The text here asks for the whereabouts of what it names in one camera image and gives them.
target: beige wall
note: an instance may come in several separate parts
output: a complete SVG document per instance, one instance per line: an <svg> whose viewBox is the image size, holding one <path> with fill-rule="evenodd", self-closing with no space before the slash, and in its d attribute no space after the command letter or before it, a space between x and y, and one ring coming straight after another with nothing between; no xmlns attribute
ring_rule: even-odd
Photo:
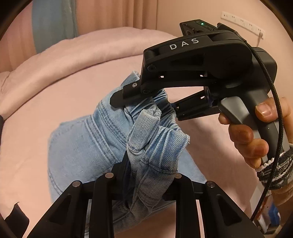
<svg viewBox="0 0 293 238"><path fill-rule="evenodd" d="M259 0L158 0L157 29L182 36L179 23L202 19L213 25L222 22L238 31L252 46L258 37L233 23L221 19L226 11L242 17L265 30L259 47L277 62L275 86L279 96L293 105L293 42L276 16Z"/></svg>

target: pink bedding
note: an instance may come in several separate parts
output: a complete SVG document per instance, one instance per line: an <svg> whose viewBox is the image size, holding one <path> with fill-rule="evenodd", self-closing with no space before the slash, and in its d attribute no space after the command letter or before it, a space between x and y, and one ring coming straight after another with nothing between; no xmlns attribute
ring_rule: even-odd
<svg viewBox="0 0 293 238"><path fill-rule="evenodd" d="M0 115L6 119L0 150L0 212L13 205L30 219L29 231L51 205L47 182L47 140L62 121L91 114L97 103L133 70L142 52L173 36L156 30L116 28L64 40L0 73ZM202 88L167 89L174 102ZM215 181L251 214L257 177L229 139L217 115L178 122L190 135L187 149L208 180ZM174 237L175 206L116 237Z"/></svg>

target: light blue denim jeans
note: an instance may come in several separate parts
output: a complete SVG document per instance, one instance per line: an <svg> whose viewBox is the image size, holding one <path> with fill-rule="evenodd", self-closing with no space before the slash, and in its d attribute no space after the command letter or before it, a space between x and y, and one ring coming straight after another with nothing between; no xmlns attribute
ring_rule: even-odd
<svg viewBox="0 0 293 238"><path fill-rule="evenodd" d="M130 201L113 202L115 232L168 206L170 202L163 201L162 195L177 171L193 181L206 182L185 149L189 136L176 124L165 90L139 103L111 107L113 93L137 80L138 73L132 72L99 102L92 115L61 123L49 140L48 176L53 201L74 180L86 183L110 172L127 150L134 192Z"/></svg>

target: power strip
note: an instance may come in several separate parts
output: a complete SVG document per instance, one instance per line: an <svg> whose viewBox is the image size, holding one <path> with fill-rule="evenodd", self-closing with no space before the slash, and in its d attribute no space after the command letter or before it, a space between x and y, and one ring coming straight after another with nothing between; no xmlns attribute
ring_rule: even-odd
<svg viewBox="0 0 293 238"><path fill-rule="evenodd" d="M238 16L235 16L231 13L228 13L228 12L222 12L222 15L221 15L221 19L223 20L226 20L226 21L230 21L236 25L239 25L245 29L247 29L248 31L256 34L257 36L259 36L260 32L263 34L262 35L262 39L265 38L265 31L263 29L261 29L260 27L258 27L257 25L245 20L245 19L242 19Z"/></svg>

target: bolt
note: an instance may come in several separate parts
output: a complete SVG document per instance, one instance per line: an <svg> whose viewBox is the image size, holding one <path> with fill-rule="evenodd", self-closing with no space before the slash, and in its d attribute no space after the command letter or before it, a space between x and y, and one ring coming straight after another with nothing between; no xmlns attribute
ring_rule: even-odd
<svg viewBox="0 0 293 238"><path fill-rule="evenodd" d="M216 184L213 182L213 181L208 181L207 182L207 185L210 187L210 188L213 188L216 186Z"/></svg>
<svg viewBox="0 0 293 238"><path fill-rule="evenodd" d="M148 71L154 71L154 70L156 70L156 67L153 64L151 64L147 67L147 69L148 69Z"/></svg>
<svg viewBox="0 0 293 238"><path fill-rule="evenodd" d="M143 94L149 94L149 90L148 90L148 89L144 89L144 90L142 91L142 93L143 93Z"/></svg>
<svg viewBox="0 0 293 238"><path fill-rule="evenodd" d="M74 186L74 187L78 187L79 185L80 185L80 181L74 181L72 183L72 186Z"/></svg>
<svg viewBox="0 0 293 238"><path fill-rule="evenodd" d="M177 179L177 178L178 178L178 179L182 178L182 174L180 174L180 173L176 173L176 174L175 174L175 178L176 178L176 179Z"/></svg>
<svg viewBox="0 0 293 238"><path fill-rule="evenodd" d="M113 178L113 177L114 177L114 174L113 174L113 173L106 173L106 174L105 174L105 177L106 177L107 179L110 179L110 178Z"/></svg>

